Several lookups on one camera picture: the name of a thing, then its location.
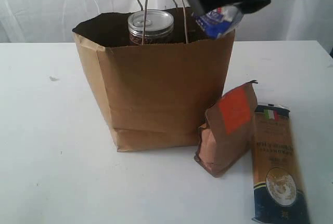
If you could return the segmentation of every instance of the white curtain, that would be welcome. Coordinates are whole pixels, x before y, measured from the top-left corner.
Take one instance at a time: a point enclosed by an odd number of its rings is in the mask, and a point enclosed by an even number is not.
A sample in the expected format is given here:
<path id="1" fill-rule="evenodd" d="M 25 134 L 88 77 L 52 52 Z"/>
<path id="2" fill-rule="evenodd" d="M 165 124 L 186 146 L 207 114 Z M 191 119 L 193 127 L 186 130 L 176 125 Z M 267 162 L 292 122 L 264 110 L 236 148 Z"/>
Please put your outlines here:
<path id="1" fill-rule="evenodd" d="M 171 0 L 149 0 L 148 6 L 174 7 Z M 102 12 L 138 10 L 136 0 L 0 0 L 0 42 L 72 42 L 71 30 L 81 21 Z M 261 11 L 244 17 L 236 38 L 315 39 L 331 51 L 333 0 L 273 0 Z"/>

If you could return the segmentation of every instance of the italian flag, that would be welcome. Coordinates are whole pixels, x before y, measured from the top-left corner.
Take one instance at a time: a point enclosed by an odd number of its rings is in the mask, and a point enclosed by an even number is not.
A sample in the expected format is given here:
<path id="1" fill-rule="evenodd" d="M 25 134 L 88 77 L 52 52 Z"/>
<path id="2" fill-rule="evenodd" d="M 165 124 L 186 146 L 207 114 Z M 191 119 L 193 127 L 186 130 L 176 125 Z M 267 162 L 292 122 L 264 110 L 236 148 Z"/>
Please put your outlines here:
<path id="1" fill-rule="evenodd" d="M 276 121 L 279 120 L 279 115 L 276 111 L 264 110 L 264 114 L 267 119 L 274 119 Z"/>

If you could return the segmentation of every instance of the brown paper bag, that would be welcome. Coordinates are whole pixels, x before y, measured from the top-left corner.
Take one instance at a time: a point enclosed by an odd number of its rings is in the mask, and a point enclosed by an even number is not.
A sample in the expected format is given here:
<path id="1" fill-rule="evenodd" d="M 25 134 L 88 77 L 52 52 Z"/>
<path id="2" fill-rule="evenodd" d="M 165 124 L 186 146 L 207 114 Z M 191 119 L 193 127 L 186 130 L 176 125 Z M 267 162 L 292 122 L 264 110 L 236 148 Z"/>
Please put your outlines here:
<path id="1" fill-rule="evenodd" d="M 235 33 L 205 36 L 187 8 L 170 44 L 128 46 L 130 14 L 108 13 L 73 29 L 82 67 L 118 151 L 197 145 L 204 111 L 221 96 Z"/>
<path id="2" fill-rule="evenodd" d="M 194 159 L 214 177 L 225 173 L 250 148 L 257 107 L 251 81 L 226 93 L 206 110 Z"/>

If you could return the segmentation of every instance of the metal can lid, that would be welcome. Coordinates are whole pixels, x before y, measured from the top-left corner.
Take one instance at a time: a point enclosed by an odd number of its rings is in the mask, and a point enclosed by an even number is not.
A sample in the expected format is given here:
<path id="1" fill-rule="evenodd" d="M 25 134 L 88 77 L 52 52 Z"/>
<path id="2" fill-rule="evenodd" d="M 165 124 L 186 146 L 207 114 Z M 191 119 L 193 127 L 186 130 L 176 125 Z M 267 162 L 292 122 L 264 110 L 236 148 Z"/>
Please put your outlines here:
<path id="1" fill-rule="evenodd" d="M 128 18 L 129 32 L 142 37 L 144 27 L 144 11 L 131 14 Z M 161 10 L 147 10 L 146 37 L 159 37 L 171 33 L 173 30 L 173 16 Z"/>

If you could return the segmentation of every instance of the table surface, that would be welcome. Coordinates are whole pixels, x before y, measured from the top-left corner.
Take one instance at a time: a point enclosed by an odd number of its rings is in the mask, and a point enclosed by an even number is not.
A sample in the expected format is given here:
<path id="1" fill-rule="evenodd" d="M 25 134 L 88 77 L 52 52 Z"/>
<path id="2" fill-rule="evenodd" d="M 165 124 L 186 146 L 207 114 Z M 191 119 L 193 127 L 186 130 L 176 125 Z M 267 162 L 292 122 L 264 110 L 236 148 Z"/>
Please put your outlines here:
<path id="1" fill-rule="evenodd" d="M 0 44 L 1 223 L 251 223 L 251 154 L 213 178 L 196 147 L 117 153 L 74 43 Z M 312 223 L 333 219 L 333 60 L 316 41 L 236 42 L 225 91 L 291 109 Z"/>

